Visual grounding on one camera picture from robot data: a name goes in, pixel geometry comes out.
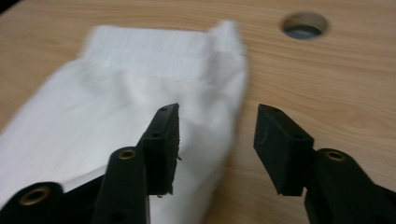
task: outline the wood grain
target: wood grain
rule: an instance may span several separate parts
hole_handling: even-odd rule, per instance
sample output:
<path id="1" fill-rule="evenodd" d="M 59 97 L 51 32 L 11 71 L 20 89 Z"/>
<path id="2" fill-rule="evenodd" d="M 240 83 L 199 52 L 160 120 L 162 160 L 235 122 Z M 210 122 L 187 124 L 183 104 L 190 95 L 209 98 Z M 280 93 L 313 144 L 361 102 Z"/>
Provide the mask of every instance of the wood grain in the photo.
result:
<path id="1" fill-rule="evenodd" d="M 326 17 L 302 41 L 280 23 L 298 11 Z M 303 198 L 277 196 L 252 145 L 259 103 L 278 106 L 316 139 L 350 154 L 396 190 L 396 2 L 373 0 L 25 0 L 0 18 L 0 128 L 46 77 L 78 56 L 100 24 L 207 30 L 239 22 L 249 83 L 226 173 L 206 216 L 214 223 L 308 223 Z"/>

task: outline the white fabric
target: white fabric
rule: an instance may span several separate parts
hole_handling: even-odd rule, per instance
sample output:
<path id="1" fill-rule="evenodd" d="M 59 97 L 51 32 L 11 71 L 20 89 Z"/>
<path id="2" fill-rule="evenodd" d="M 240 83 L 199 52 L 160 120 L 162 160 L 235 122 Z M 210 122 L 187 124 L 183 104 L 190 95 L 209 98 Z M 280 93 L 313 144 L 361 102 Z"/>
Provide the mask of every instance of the white fabric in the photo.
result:
<path id="1" fill-rule="evenodd" d="M 36 182 L 75 188 L 112 151 L 135 146 L 157 109 L 179 103 L 174 195 L 150 197 L 151 223 L 200 223 L 233 142 L 247 82 L 232 21 L 210 32 L 99 26 L 0 136 L 0 206 Z"/>

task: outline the wooden table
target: wooden table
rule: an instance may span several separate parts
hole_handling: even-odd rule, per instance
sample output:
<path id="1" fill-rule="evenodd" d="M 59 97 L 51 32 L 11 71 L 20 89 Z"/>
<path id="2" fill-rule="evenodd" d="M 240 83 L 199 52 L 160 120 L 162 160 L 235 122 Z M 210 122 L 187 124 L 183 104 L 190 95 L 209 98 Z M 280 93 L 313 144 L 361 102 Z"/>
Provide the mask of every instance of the wooden table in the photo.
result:
<path id="1" fill-rule="evenodd" d="M 314 11 L 330 28 L 297 40 L 290 14 Z M 25 0 L 0 18 L 0 128 L 55 69 L 74 60 L 95 25 L 205 31 L 240 24 L 249 83 L 226 174 L 205 224 L 308 223 L 303 198 L 277 196 L 253 150 L 259 103 L 274 105 L 315 139 L 355 158 L 396 190 L 396 2 L 384 0 Z"/>

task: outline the black plastic part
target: black plastic part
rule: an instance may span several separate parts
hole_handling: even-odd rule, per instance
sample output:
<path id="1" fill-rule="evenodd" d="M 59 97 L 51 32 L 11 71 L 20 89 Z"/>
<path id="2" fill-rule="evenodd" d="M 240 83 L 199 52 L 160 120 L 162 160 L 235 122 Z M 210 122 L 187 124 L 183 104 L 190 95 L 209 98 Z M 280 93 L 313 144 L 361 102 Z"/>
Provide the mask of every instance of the black plastic part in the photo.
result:
<path id="1" fill-rule="evenodd" d="M 62 187 L 57 183 L 36 183 L 16 193 L 0 213 L 0 223 L 57 223 Z"/>
<path id="2" fill-rule="evenodd" d="M 346 153 L 312 146 L 283 112 L 259 106 L 254 147 L 278 193 L 300 196 L 307 188 L 311 224 L 396 224 L 395 192 L 373 183 Z"/>
<path id="3" fill-rule="evenodd" d="M 314 139 L 281 110 L 259 105 L 254 148 L 277 193 L 301 196 Z"/>
<path id="4" fill-rule="evenodd" d="M 139 147 L 111 154 L 92 218 L 92 224 L 107 223 L 149 223 L 145 155 Z"/>
<path id="5" fill-rule="evenodd" d="M 140 139 L 146 154 L 149 195 L 173 193 L 179 144 L 178 105 L 164 106 Z"/>
<path id="6" fill-rule="evenodd" d="M 66 193 L 51 182 L 20 190 L 0 211 L 0 223 L 87 224 L 92 222 L 93 214 L 94 223 L 149 223 L 148 195 L 173 190 L 178 108 L 178 104 L 160 108 L 136 147 L 121 148 L 112 154 L 105 175 Z M 32 205 L 21 205 L 20 199 L 34 189 L 45 190 L 33 191 L 27 199 L 41 197 L 40 192 L 46 197 Z"/>
<path id="7" fill-rule="evenodd" d="M 396 208 L 346 153 L 330 148 L 317 151 L 313 170 L 333 223 L 396 223 Z"/>

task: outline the screw hole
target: screw hole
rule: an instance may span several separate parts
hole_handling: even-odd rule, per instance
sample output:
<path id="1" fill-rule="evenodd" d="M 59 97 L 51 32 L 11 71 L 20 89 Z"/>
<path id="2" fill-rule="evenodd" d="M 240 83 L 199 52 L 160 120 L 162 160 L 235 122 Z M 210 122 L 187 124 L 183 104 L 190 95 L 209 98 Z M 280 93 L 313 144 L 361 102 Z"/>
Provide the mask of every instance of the screw hole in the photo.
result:
<path id="1" fill-rule="evenodd" d="M 47 186 L 32 189 L 20 198 L 20 204 L 24 206 L 40 203 L 50 195 L 50 188 Z"/>
<path id="2" fill-rule="evenodd" d="M 296 13 L 282 22 L 285 35 L 294 39 L 316 38 L 323 35 L 328 30 L 328 26 L 326 18 L 314 12 Z"/>
<path id="3" fill-rule="evenodd" d="M 334 161 L 344 161 L 346 159 L 346 157 L 343 154 L 336 151 L 327 151 L 326 156 Z"/>
<path id="4" fill-rule="evenodd" d="M 110 221 L 112 223 L 120 223 L 125 219 L 126 219 L 126 215 L 124 212 L 121 212 L 121 211 L 114 212 L 113 214 L 111 214 L 111 217 L 110 217 Z"/>
<path id="5" fill-rule="evenodd" d="M 131 150 L 131 149 L 127 149 L 127 150 L 123 150 L 120 154 L 119 154 L 119 158 L 122 160 L 129 160 L 133 157 L 136 156 L 136 151 Z"/>

